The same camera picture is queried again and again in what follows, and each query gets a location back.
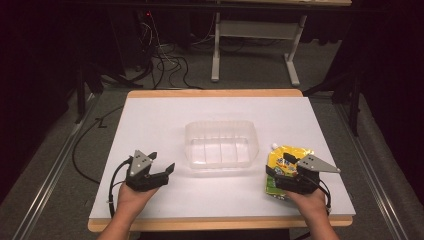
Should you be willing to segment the person's right hand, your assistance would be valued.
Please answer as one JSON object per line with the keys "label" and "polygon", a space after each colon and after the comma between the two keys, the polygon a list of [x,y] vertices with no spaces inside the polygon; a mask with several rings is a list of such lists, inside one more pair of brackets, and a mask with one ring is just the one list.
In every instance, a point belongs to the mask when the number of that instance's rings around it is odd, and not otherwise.
{"label": "person's right hand", "polygon": [[306,220],[317,220],[327,216],[325,194],[321,190],[306,195],[288,191],[286,195],[296,204]]}

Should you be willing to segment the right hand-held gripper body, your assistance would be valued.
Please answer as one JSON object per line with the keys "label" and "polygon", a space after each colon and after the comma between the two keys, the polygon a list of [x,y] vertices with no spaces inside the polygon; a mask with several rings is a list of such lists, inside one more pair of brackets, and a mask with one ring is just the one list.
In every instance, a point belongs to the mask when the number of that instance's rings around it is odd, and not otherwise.
{"label": "right hand-held gripper body", "polygon": [[284,191],[299,194],[311,194],[320,187],[320,173],[340,173],[341,170],[326,161],[308,154],[298,158],[296,164],[285,162],[282,157],[282,166],[275,167],[277,173],[274,179],[275,186]]}

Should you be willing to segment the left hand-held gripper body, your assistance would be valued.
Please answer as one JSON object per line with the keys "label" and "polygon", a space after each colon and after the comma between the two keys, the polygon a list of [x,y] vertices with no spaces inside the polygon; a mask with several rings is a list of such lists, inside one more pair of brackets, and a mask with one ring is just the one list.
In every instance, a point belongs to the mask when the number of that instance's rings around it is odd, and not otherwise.
{"label": "left hand-held gripper body", "polygon": [[168,177],[152,177],[150,173],[154,160],[140,150],[136,150],[126,173],[126,184],[137,192],[146,192],[167,185]]}

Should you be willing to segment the person's left hand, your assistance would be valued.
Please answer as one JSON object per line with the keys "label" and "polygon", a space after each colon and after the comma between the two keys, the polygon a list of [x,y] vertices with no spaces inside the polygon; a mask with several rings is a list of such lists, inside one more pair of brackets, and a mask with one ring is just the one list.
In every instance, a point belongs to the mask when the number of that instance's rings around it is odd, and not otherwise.
{"label": "person's left hand", "polygon": [[119,190],[115,215],[119,218],[134,220],[157,191],[158,188],[146,192],[137,192],[123,183]]}

